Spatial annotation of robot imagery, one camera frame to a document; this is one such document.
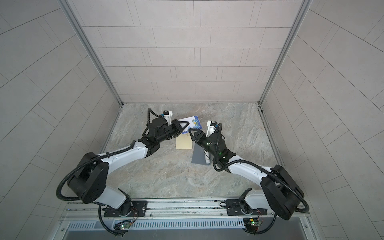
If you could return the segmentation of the blue floral card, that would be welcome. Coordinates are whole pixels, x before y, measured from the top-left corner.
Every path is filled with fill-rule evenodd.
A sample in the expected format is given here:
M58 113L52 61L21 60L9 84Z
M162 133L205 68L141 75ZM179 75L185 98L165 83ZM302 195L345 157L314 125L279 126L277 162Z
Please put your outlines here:
M184 119L180 119L181 122L188 122L188 126L183 130L182 134L187 134L189 132L189 129L202 129L202 125L200 123L200 120L198 116L192 116Z

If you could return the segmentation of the yellow paper envelope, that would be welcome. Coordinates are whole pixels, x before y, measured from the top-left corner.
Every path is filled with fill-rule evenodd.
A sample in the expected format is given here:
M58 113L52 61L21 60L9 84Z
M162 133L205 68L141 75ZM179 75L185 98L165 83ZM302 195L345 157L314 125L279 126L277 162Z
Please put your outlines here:
M176 138L176 150L189 150L193 148L190 134L181 134Z

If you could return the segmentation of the grey envelope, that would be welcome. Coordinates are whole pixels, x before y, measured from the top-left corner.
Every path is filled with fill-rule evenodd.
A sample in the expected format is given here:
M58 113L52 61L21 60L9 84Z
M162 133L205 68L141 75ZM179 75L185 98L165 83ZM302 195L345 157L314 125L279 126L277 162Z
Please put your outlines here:
M197 144L193 147L192 164L209 166L205 164L204 149Z

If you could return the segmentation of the white glue stick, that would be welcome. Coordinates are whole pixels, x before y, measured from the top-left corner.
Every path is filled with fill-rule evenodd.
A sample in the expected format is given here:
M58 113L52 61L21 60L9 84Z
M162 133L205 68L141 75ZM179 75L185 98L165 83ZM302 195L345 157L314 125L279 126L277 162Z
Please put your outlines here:
M209 157L209 153L204 150L204 154L205 154L205 164L206 165L210 165L211 164L211 159Z

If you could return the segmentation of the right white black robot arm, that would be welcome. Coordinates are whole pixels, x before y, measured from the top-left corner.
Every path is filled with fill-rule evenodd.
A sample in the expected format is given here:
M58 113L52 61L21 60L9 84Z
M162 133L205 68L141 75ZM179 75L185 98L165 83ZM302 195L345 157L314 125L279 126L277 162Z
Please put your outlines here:
M216 125L209 136L200 129L189 129L189 133L192 141L211 157L215 171L239 175L262 189L259 192L247 189L242 193L238 202L244 214L270 209L280 218L289 220L294 213L310 211L303 191L282 166L260 166L230 151L222 135L222 124Z

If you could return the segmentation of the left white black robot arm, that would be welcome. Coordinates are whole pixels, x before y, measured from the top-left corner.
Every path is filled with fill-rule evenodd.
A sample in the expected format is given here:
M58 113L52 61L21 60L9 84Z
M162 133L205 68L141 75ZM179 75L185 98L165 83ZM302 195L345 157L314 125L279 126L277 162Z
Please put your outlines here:
M77 167L59 183L56 196L62 201L106 206L112 215L126 217L133 210L131 197L122 190L107 186L109 174L136 160L154 154L163 141L177 138L189 126L187 121L172 119L172 112L156 115L147 111L147 124L142 137L115 152L96 155L89 152Z

